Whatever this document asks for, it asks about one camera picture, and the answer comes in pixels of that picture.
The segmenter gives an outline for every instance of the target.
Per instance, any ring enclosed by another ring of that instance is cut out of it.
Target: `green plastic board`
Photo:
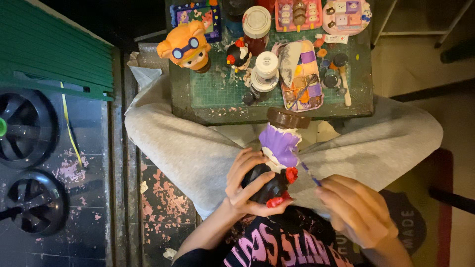
[[[287,43],[292,41],[298,41],[302,39],[308,39],[312,42],[315,41],[315,34],[325,33],[322,28],[313,30],[304,30],[301,32],[276,32],[274,25],[274,19],[269,32],[269,42],[266,50],[270,51],[272,46],[276,42]],[[220,107],[245,107],[242,102],[242,95],[249,91],[249,88],[244,85],[242,77],[246,73],[245,71],[239,71],[236,73],[236,78],[230,77],[231,68],[226,64],[226,46],[231,44],[232,41],[236,41],[236,38],[230,36],[226,30],[223,29],[223,40],[218,43],[211,44],[211,51],[209,52],[209,58],[211,59],[211,69],[205,74],[195,73],[190,71],[190,90],[192,92],[192,104],[193,108],[220,108]],[[328,54],[325,59],[332,59],[338,53],[349,54],[351,47],[345,44],[324,44],[323,48],[328,50]],[[253,67],[256,57],[252,57],[249,67]],[[317,63],[320,64],[321,58],[317,57]],[[351,66],[347,66],[347,78],[348,84],[351,77]],[[325,69],[319,68],[320,79],[324,78]],[[324,88],[323,105],[325,103],[344,103],[344,97],[336,94],[335,88]],[[269,98],[257,103],[257,105],[284,105],[282,99],[282,90],[278,85],[272,92]]]
[[[0,0],[2,86],[112,101],[111,52],[112,46],[24,0]]]

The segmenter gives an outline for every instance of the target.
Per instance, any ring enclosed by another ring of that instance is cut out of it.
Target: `hand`
[[[275,208],[268,208],[265,204],[259,204],[249,200],[252,195],[259,191],[268,181],[274,178],[276,175],[275,172],[265,172],[245,188],[241,187],[244,175],[254,168],[254,166],[266,163],[268,160],[269,159],[265,157],[261,151],[252,152],[252,148],[241,150],[241,152],[236,156],[236,159],[226,176],[228,180],[226,195],[228,197],[225,199],[225,203],[229,201],[234,212],[242,214],[243,216],[250,213],[267,217],[283,213],[287,206],[293,201],[293,199],[285,200]]]
[[[364,184],[340,175],[320,181],[317,196],[330,210],[333,228],[362,248],[375,248],[380,242],[398,236],[384,198]]]

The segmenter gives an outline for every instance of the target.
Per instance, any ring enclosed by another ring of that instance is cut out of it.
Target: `green cutting mat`
[[[321,27],[318,29],[304,30],[299,33],[296,31],[277,33],[275,29],[276,27],[274,24],[274,19],[272,19],[272,26],[269,33],[269,43],[266,47],[267,51],[270,51],[276,42],[287,43],[302,39],[308,39],[314,42],[315,34],[325,33]],[[226,45],[229,45],[232,41],[236,41],[236,38],[230,36],[226,27],[223,26],[223,40],[221,42],[211,44],[211,51],[209,52],[211,69],[205,74],[199,74],[195,73],[194,71],[190,71],[190,90],[193,99],[191,107],[221,108],[246,106],[242,102],[242,95],[250,90],[244,85],[244,81],[242,80],[242,77],[246,72],[239,71],[236,73],[235,79],[231,78],[231,68],[226,64]],[[351,49],[345,44],[330,45],[332,46],[331,48],[329,48],[328,44],[326,43],[323,45],[323,48],[328,50],[328,55],[325,57],[327,59],[332,59],[333,56],[338,53],[345,53],[348,55],[348,51]],[[249,67],[254,67],[255,61],[256,57],[253,56],[251,58]],[[317,57],[317,63],[319,65],[321,61],[322,60]],[[323,79],[325,69],[319,68],[319,72],[320,79]],[[347,66],[347,72],[348,84],[350,84],[351,74],[349,65]],[[323,105],[345,102],[343,96],[336,95],[335,88],[324,88],[323,93],[325,95],[323,99]],[[278,85],[270,94],[271,95],[266,101],[254,105],[284,105],[280,85]]]

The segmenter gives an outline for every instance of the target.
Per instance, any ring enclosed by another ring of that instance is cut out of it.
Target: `paint tube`
[[[347,44],[348,35],[329,35],[329,34],[319,34],[315,35],[315,38],[322,39],[325,43],[334,43],[334,44]]]

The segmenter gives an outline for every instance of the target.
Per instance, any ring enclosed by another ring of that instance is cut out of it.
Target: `grey sweatpants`
[[[226,174],[242,147],[213,129],[172,115],[170,103],[157,97],[170,86],[167,79],[162,76],[136,97],[125,127],[129,138],[206,218],[225,198]],[[430,114],[388,98],[374,100],[373,117],[334,122],[340,136],[299,152],[317,179],[340,174],[380,191],[440,146],[442,127]],[[294,205],[324,211],[314,196],[314,182],[298,169],[299,179],[288,190]]]

